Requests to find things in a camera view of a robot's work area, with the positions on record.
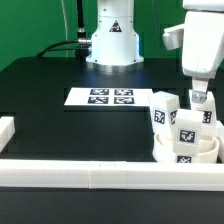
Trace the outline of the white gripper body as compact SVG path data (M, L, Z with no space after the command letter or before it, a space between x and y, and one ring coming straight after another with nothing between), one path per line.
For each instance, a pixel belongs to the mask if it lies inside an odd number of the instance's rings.
M214 79L224 60L224 12L188 11L183 24L166 28L168 50L182 48L186 76Z

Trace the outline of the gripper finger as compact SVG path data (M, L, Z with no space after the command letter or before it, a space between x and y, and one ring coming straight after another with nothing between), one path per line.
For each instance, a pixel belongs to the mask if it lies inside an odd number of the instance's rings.
M208 79L192 79L192 101L194 103L202 104L206 101L208 82Z

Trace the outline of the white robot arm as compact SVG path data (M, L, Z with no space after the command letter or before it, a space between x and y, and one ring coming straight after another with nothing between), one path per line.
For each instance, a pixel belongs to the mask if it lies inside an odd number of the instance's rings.
M133 28L134 0L97 0L97 29L91 37L89 66L125 71L143 61ZM192 101L207 99L208 82L224 61L224 0L183 0L185 21L166 28L163 42L182 50L183 74L192 78Z

